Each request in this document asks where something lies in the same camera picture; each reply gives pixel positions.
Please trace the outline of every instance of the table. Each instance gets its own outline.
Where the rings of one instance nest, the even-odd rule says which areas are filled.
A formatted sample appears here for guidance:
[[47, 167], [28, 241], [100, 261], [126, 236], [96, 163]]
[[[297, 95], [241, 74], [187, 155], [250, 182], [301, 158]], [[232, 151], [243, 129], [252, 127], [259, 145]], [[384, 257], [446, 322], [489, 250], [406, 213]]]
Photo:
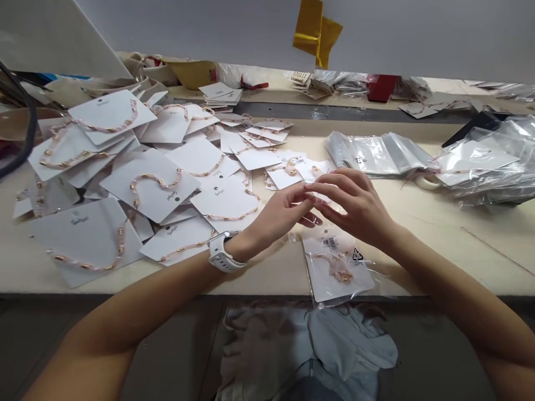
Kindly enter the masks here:
[[[419, 143], [431, 154], [461, 126], [456, 124], [374, 123], [366, 121], [289, 120], [295, 125], [283, 148], [305, 151], [309, 158], [328, 158], [323, 139], [333, 130], [346, 135], [381, 135], [394, 131]], [[254, 191], [263, 200], [263, 172], [254, 172]], [[114, 294], [156, 272], [160, 265], [147, 258], [79, 288], [71, 289], [43, 249], [29, 238], [27, 224], [13, 224], [15, 192], [31, 178], [25, 165], [0, 183], [0, 294]], [[398, 223], [413, 231], [468, 274], [499, 296], [535, 296], [535, 202], [515, 208], [465, 208], [439, 193], [426, 192], [400, 180], [374, 180], [377, 192]], [[363, 244], [361, 253], [375, 262], [379, 284], [369, 295], [423, 295], [405, 270], [379, 250]], [[276, 243], [258, 255], [244, 271], [212, 288], [211, 295], [310, 296], [300, 241]]]

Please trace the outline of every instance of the wrist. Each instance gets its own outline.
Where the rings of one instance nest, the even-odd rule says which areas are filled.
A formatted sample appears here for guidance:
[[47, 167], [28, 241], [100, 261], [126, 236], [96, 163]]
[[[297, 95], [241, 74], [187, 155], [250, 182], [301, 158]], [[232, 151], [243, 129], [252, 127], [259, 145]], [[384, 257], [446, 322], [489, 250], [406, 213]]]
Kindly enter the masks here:
[[265, 249], [261, 243], [245, 229], [225, 243], [225, 252], [232, 255], [236, 262], [247, 262]]

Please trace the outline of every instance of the clear plastic bag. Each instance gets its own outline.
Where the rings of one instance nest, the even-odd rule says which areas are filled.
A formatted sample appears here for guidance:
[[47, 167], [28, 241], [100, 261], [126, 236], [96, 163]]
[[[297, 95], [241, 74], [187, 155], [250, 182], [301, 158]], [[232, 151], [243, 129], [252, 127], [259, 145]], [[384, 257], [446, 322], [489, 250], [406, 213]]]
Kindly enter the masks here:
[[245, 66], [240, 64], [217, 64], [217, 79], [225, 85], [239, 89], [241, 79], [244, 83], [254, 86], [268, 82], [269, 69], [255, 66]]
[[409, 138], [396, 133], [345, 136], [333, 131], [325, 140], [327, 153], [338, 168], [360, 170], [370, 178], [405, 175], [416, 169], [438, 172], [440, 165]]
[[329, 223], [303, 230], [301, 237], [316, 308], [340, 305], [375, 287], [374, 263], [361, 254], [359, 240]]

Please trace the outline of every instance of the pile of display cards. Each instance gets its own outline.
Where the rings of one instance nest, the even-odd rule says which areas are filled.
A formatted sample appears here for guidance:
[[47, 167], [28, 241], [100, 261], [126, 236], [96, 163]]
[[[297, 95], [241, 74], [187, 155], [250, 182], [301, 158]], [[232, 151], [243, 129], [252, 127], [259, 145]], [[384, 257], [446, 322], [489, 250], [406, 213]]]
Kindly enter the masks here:
[[289, 160], [330, 168], [280, 148], [292, 123], [255, 123], [165, 95], [143, 103], [120, 91], [39, 121], [47, 139], [28, 159], [34, 174], [13, 217], [33, 212], [31, 234], [71, 287], [144, 256], [170, 266], [206, 250], [216, 233], [245, 229], [263, 208], [255, 169], [267, 169], [274, 189], [295, 181], [269, 171]]

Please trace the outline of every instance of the jewelry display card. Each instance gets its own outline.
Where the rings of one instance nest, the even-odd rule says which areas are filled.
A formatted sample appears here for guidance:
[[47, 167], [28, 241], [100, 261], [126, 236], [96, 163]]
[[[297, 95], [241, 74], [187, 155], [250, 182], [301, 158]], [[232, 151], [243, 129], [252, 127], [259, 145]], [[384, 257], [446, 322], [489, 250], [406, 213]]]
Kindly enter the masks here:
[[253, 125], [260, 127], [260, 128], [265, 128], [271, 131], [278, 132], [280, 130], [290, 128], [292, 125], [294, 125], [294, 123], [289, 123], [287, 121], [282, 121], [282, 120], [269, 119], [269, 120], [260, 121], [258, 123], [254, 123]]
[[[72, 208], [80, 200], [76, 188], [66, 183], [61, 177], [42, 182], [41, 190], [38, 190], [36, 181], [28, 185], [28, 195], [34, 214], [41, 213], [47, 216], [54, 212]], [[37, 203], [37, 197], [43, 198], [43, 203]]]
[[[262, 210], [262, 203], [255, 195], [247, 194], [247, 188], [238, 177], [212, 180], [213, 187], [206, 188], [199, 195], [191, 198], [191, 203], [204, 216], [217, 232], [244, 230]], [[243, 219], [240, 216], [250, 213]], [[221, 219], [209, 218], [207, 215], [219, 216]]]
[[86, 160], [85, 162], [77, 164], [73, 168], [64, 172], [61, 175], [61, 178], [67, 180], [69, 184], [76, 188], [82, 188], [99, 171], [111, 163], [121, 151], [125, 150], [125, 152], [130, 152], [139, 145], [138, 139], [135, 137], [134, 133], [131, 133], [123, 141], [111, 146], [107, 150], [107, 152], [111, 155], [110, 157], [104, 159], [91, 158]]
[[15, 201], [15, 209], [13, 210], [13, 219], [22, 217], [26, 213], [29, 213], [33, 210], [32, 201], [30, 200], [28, 189], [25, 189], [24, 191], [22, 191], [21, 194], [23, 197], [25, 196], [25, 198]]
[[124, 127], [113, 133], [84, 129], [85, 134], [95, 145], [100, 145], [117, 135], [157, 118], [128, 90], [114, 92], [73, 107], [69, 109], [69, 114], [73, 119], [82, 120], [85, 124], [97, 128]]
[[325, 160], [323, 162], [315, 162], [306, 158], [305, 163], [299, 163], [295, 167], [299, 171], [299, 174], [301, 174], [301, 177], [303, 177], [303, 181], [306, 182], [315, 182], [316, 179], [322, 176], [323, 174], [327, 174], [331, 171], [336, 170], [336, 166], [330, 160]]
[[146, 145], [140, 144], [138, 141], [130, 143], [115, 159], [111, 162], [111, 171], [117, 170], [119, 167], [137, 159], [139, 153], [146, 152], [152, 149]]
[[84, 193], [84, 198], [92, 199], [94, 201], [107, 198], [109, 192], [100, 186], [100, 182], [109, 175], [110, 174], [108, 172], [100, 172], [96, 176], [94, 176], [87, 185], [87, 188]]
[[251, 144], [245, 142], [243, 138], [234, 132], [223, 130], [221, 132], [221, 151], [224, 153], [234, 153], [231, 148], [244, 149], [252, 147]]
[[234, 113], [216, 113], [215, 117], [219, 119], [221, 124], [228, 125], [230, 127], [252, 122], [249, 116], [241, 116]]
[[280, 163], [280, 159], [277, 157], [275, 152], [271, 150], [251, 148], [238, 154], [238, 152], [242, 149], [243, 148], [231, 148], [231, 150], [236, 154], [236, 157], [240, 163], [249, 171]]
[[517, 157], [502, 150], [491, 149], [481, 142], [467, 141], [436, 158], [444, 172], [436, 177], [445, 185], [452, 186], [518, 160]]
[[[316, 302], [358, 294], [375, 287], [355, 239], [341, 228], [317, 226], [303, 230], [301, 238]], [[335, 263], [333, 256], [340, 259], [340, 266], [352, 275], [348, 282], [340, 282], [330, 274], [333, 271], [331, 264]]]
[[274, 141], [274, 140], [270, 140], [267, 138], [266, 138], [267, 140], [256, 139], [256, 138], [251, 137], [248, 132], [239, 133], [239, 134], [242, 138], [244, 138], [247, 142], [249, 142], [255, 148], [268, 148], [270, 146], [277, 146], [277, 145], [282, 145], [286, 143], [286, 141], [279, 142], [279, 141]]
[[208, 111], [202, 110], [199, 105], [189, 104], [186, 107], [188, 109], [189, 119], [191, 120], [186, 135], [193, 134], [209, 125], [219, 123], [217, 117], [213, 116]]
[[[95, 267], [109, 266], [118, 255], [118, 229], [127, 217], [119, 203], [106, 198], [31, 222], [37, 242], [45, 250]], [[132, 224], [124, 226], [124, 253], [113, 270], [92, 271], [52, 258], [70, 287], [76, 288], [103, 277], [143, 257], [143, 244]]]
[[283, 142], [288, 136], [288, 134], [290, 133], [290, 130], [288, 129], [285, 129], [276, 133], [268, 129], [258, 128], [258, 127], [247, 128], [246, 131], [255, 135], [268, 138], [270, 141], [277, 141], [277, 142]]
[[[202, 217], [193, 217], [179, 223], [168, 224], [162, 227], [139, 252], [152, 260], [159, 261], [163, 256], [182, 247], [210, 239], [212, 230], [212, 226]], [[170, 255], [161, 264], [171, 266], [207, 249], [208, 245], [206, 244], [186, 249]]]
[[240, 169], [240, 164], [229, 159], [207, 139], [198, 138], [165, 154], [178, 167], [184, 169], [204, 184], [213, 178], [226, 178]]
[[38, 120], [37, 124], [39, 125], [39, 131], [41, 131], [43, 139], [47, 140], [48, 138], [53, 137], [54, 134], [51, 129], [53, 126], [62, 125], [70, 119], [70, 117], [59, 117], [54, 119]]
[[147, 217], [143, 216], [141, 213], [136, 212], [134, 208], [128, 206], [122, 201], [119, 202], [119, 205], [127, 214], [127, 217], [130, 219], [130, 223], [132, 223], [135, 232], [137, 233], [139, 239], [142, 242], [154, 236], [154, 230], [152, 229], [150, 221]]
[[138, 152], [138, 155], [138, 158], [113, 171], [100, 185], [126, 204], [135, 207], [135, 195], [130, 188], [134, 178], [142, 174], [153, 174], [165, 185], [178, 178], [178, 184], [169, 189], [161, 188], [153, 179], [138, 179], [138, 211], [159, 223], [184, 202], [199, 187], [200, 182], [185, 171], [177, 176], [177, 166], [156, 149]]
[[94, 156], [94, 153], [99, 153], [106, 151], [110, 146], [115, 145], [118, 142], [121, 142], [124, 139], [123, 135], [116, 136], [111, 139], [109, 142], [104, 144], [95, 145], [89, 140], [89, 138], [84, 134], [84, 132], [78, 127], [78, 125], [72, 124], [67, 128], [67, 132], [64, 134], [61, 141], [57, 144], [56, 148], [53, 150], [53, 154], [47, 157], [47, 162], [52, 164], [60, 164], [66, 160], [72, 159], [80, 155], [84, 150], [88, 151], [87, 156], [81, 156], [77, 162], [71, 163], [68, 167], [63, 169], [55, 169], [39, 164], [41, 158], [45, 154], [45, 150], [49, 149], [52, 146], [53, 139], [50, 138], [43, 143], [37, 145], [30, 157], [28, 157], [28, 162], [31, 164], [34, 171], [37, 173], [39, 178], [43, 181], [48, 181], [51, 178], [54, 178], [57, 175], [71, 169], [72, 167], [80, 164], [81, 162], [90, 159]]
[[192, 204], [181, 204], [179, 207], [173, 210], [163, 222], [160, 223], [160, 226], [178, 223], [196, 216], [200, 216], [200, 214]]
[[184, 117], [185, 108], [176, 106], [158, 112], [158, 119], [152, 121], [145, 133], [142, 141], [144, 143], [173, 143], [182, 142], [189, 125], [191, 124], [191, 114], [188, 119]]

